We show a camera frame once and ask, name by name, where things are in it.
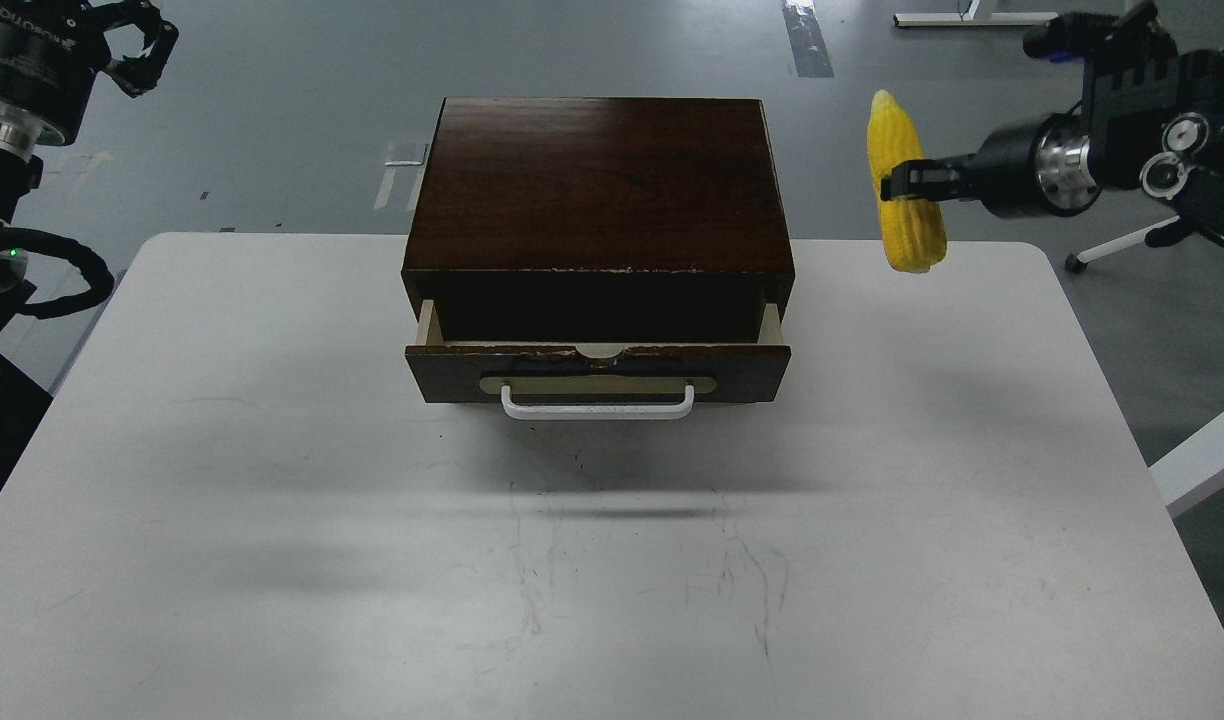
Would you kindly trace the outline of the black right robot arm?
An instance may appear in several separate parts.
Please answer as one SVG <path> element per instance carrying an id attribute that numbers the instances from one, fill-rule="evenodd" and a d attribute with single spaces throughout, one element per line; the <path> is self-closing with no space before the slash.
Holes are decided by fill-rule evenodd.
<path id="1" fill-rule="evenodd" d="M 977 201 L 1002 219 L 1069 218 L 1106 191 L 1173 211 L 1151 247 L 1197 234 L 1224 249 L 1224 49 L 1179 53 L 1155 2 L 1120 15 L 1059 13 L 1024 33 L 1024 55 L 1080 61 L 1080 100 L 1005 124 L 974 152 L 924 156 L 913 120 L 885 89 L 871 99 L 867 156 L 887 264 L 924 273 L 949 238 L 941 204 Z"/>

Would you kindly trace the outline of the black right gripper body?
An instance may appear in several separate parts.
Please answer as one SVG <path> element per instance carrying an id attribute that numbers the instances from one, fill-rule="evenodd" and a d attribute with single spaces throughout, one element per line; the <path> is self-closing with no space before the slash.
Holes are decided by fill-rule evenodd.
<path id="1" fill-rule="evenodd" d="M 1100 200 L 1077 118 L 1048 114 L 995 129 L 965 164 L 967 195 L 993 216 L 1069 218 Z"/>

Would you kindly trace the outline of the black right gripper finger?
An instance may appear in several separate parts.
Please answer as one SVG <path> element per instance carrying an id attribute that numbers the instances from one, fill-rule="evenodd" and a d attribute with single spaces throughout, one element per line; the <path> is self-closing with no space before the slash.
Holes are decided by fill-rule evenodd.
<path id="1" fill-rule="evenodd" d="M 927 200 L 929 202 L 978 200 L 969 158 L 901 160 L 880 181 L 880 201 Z"/>

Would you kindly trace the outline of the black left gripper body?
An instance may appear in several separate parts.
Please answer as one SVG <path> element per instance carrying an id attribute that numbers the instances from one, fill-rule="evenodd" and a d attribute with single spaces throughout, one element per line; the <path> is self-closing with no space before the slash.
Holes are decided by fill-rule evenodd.
<path id="1" fill-rule="evenodd" d="M 40 143 L 76 141 L 108 40 L 86 1 L 0 1 L 0 102 L 42 122 Z"/>

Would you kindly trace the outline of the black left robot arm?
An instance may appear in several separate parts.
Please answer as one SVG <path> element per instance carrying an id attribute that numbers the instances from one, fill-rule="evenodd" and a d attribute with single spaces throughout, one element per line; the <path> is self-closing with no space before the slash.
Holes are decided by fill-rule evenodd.
<path id="1" fill-rule="evenodd" d="M 158 86 L 177 37 L 154 1 L 0 1 L 0 332 L 16 316 L 53 320 L 113 296 L 113 273 L 95 251 L 17 225 L 13 214 L 40 186 L 35 151 L 76 141 L 97 77 L 144 96 Z M 33 302 L 31 255 L 71 264 L 84 290 Z M 17 377 L 0 356 L 0 382 Z"/>

